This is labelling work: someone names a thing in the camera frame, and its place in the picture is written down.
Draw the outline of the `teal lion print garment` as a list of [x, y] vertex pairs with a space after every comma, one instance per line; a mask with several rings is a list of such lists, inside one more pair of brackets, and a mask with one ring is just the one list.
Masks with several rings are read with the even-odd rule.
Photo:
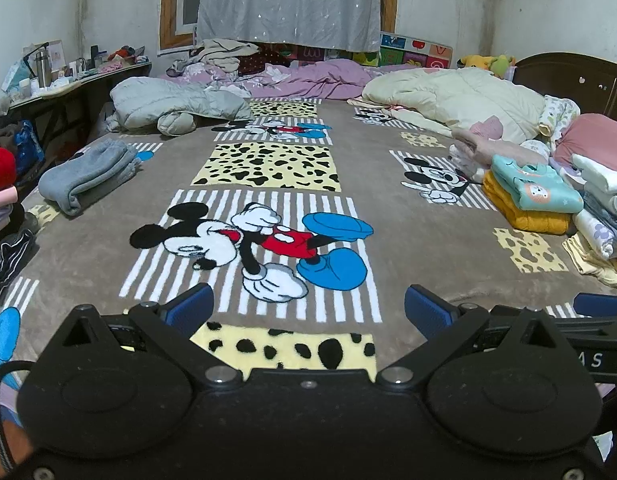
[[584, 208], [581, 194], [546, 164], [520, 166], [512, 158], [495, 155], [491, 171], [521, 210], [578, 214]]

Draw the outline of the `stack of folded light clothes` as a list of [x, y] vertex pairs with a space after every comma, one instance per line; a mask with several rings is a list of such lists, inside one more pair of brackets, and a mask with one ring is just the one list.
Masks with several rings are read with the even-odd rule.
[[573, 155], [572, 162], [584, 206], [562, 246], [580, 274], [617, 289], [617, 171], [584, 155]]

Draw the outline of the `beige crumpled clothes pile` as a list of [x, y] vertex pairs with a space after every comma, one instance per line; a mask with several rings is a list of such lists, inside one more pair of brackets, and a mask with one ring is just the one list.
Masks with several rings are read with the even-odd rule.
[[260, 48], [250, 42], [231, 39], [204, 39], [200, 46], [191, 51], [189, 58], [176, 60], [166, 70], [166, 75], [179, 77], [185, 68], [192, 64], [203, 63], [220, 68], [225, 73], [235, 73], [238, 70], [240, 58], [258, 53]]

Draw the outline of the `folded mustard yellow garment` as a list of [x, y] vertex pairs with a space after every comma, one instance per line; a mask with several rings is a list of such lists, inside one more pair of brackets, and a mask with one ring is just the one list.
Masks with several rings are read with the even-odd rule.
[[483, 178], [482, 186], [485, 195], [514, 229], [553, 235], [563, 235], [569, 230], [571, 224], [571, 216], [569, 214], [517, 208], [511, 194], [498, 183], [493, 171], [487, 171]]

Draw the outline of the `Mickey Mouse print blanket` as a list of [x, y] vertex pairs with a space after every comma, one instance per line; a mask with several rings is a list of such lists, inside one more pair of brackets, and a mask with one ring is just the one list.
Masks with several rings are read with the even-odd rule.
[[574, 315], [583, 240], [525, 232], [450, 162], [437, 136], [318, 107], [323, 141], [203, 128], [133, 140], [136, 174], [66, 216], [33, 194], [39, 228], [8, 249], [0, 363], [35, 359], [77, 304], [118, 313], [197, 284], [214, 315], [194, 340], [269, 366], [376, 367], [419, 344], [404, 293]]

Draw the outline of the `pink pillow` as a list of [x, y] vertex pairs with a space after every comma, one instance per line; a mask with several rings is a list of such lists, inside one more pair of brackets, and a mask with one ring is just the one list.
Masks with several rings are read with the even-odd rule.
[[617, 122], [601, 114], [578, 116], [555, 144], [553, 158], [566, 166], [574, 154], [617, 171]]

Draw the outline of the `folded grey sweatpants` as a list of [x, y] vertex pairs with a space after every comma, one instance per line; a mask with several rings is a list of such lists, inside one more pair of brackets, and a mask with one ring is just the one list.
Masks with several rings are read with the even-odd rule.
[[62, 214], [76, 217], [130, 180], [140, 166], [136, 148], [120, 140], [104, 140], [46, 171], [39, 179], [38, 189]]

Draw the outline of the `folded beige pink garment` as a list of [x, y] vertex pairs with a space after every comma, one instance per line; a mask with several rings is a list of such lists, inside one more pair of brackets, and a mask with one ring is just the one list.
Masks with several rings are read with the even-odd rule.
[[540, 141], [515, 144], [502, 139], [502, 123], [496, 116], [476, 122], [468, 130], [453, 128], [450, 161], [472, 182], [481, 184], [495, 155], [513, 159], [519, 166], [547, 164], [550, 152]]

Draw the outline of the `black striped garment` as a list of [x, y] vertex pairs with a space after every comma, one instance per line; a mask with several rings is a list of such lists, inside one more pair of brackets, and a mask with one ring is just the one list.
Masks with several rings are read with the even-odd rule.
[[0, 242], [0, 297], [37, 250], [31, 229], [6, 236]]

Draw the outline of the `grey puffer jacket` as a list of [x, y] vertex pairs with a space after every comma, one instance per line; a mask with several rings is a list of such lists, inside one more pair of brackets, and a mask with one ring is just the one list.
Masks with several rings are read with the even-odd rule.
[[250, 120], [251, 107], [241, 96], [200, 84], [130, 77], [110, 92], [114, 112], [106, 119], [111, 132], [156, 129], [162, 136], [183, 136], [198, 128], [198, 119]]

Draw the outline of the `dark wooden headboard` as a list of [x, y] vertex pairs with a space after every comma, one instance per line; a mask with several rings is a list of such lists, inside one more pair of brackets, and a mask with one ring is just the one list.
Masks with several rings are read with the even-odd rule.
[[517, 62], [513, 82], [571, 99], [583, 113], [602, 114], [617, 122], [617, 63], [578, 53], [540, 53]]

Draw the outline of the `cream puffer quilt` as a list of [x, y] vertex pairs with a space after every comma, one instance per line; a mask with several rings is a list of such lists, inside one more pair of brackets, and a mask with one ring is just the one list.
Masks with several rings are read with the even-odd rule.
[[415, 110], [451, 130], [487, 126], [515, 144], [537, 136], [545, 107], [536, 91], [475, 67], [395, 70], [368, 82], [363, 98]]

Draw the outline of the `dark side table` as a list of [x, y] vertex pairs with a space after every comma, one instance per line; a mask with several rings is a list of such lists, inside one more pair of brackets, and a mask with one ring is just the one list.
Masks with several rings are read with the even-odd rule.
[[145, 62], [83, 78], [12, 104], [4, 122], [27, 120], [46, 155], [54, 144], [66, 140], [84, 143], [103, 105], [110, 101], [110, 91], [127, 78], [149, 76], [151, 70], [152, 64]]

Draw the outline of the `red garment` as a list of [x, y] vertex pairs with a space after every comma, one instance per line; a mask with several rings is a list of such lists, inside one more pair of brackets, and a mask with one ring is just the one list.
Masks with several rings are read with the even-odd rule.
[[16, 180], [16, 159], [10, 151], [0, 147], [0, 191], [10, 188]]

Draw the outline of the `purple floral duvet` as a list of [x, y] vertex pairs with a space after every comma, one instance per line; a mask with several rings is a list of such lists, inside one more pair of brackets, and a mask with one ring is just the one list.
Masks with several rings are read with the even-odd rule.
[[361, 96], [363, 88], [372, 79], [412, 68], [415, 65], [363, 66], [347, 58], [337, 58], [296, 67], [267, 64], [261, 73], [239, 76], [237, 73], [226, 73], [214, 65], [194, 63], [186, 66], [179, 76], [164, 74], [161, 78], [176, 84], [198, 82], [241, 98], [346, 101]]

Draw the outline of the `yellow plush toy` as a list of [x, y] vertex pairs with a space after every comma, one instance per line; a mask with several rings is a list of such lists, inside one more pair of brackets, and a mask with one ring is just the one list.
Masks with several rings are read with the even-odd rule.
[[513, 70], [517, 60], [514, 56], [498, 55], [478, 55], [471, 54], [459, 58], [457, 61], [458, 68], [474, 67], [481, 70], [487, 70], [500, 79], [506, 79], [507, 75]]

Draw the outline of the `colourful foam play mat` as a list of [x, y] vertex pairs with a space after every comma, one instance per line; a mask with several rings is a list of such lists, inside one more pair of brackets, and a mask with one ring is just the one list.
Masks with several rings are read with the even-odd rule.
[[453, 48], [434, 41], [381, 32], [377, 52], [337, 52], [338, 58], [350, 58], [363, 66], [382, 67], [412, 65], [413, 67], [448, 68], [453, 62]]

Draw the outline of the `steel thermos bottle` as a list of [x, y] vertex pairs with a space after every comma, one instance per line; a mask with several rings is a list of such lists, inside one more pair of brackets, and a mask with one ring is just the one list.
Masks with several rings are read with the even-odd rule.
[[40, 88], [49, 88], [52, 83], [52, 70], [47, 47], [41, 47], [34, 55], [35, 73]]

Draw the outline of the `grey star curtain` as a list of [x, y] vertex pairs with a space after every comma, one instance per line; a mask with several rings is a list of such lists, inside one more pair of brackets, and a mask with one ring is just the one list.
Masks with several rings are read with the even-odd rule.
[[196, 38], [379, 49], [381, 0], [200, 0]]

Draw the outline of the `wooden window frame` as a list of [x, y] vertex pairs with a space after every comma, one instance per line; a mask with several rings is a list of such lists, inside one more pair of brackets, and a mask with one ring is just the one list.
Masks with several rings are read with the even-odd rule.
[[[177, 1], [160, 0], [159, 54], [174, 53], [191, 47], [194, 34], [177, 25]], [[381, 0], [381, 29], [395, 32], [398, 0]]]

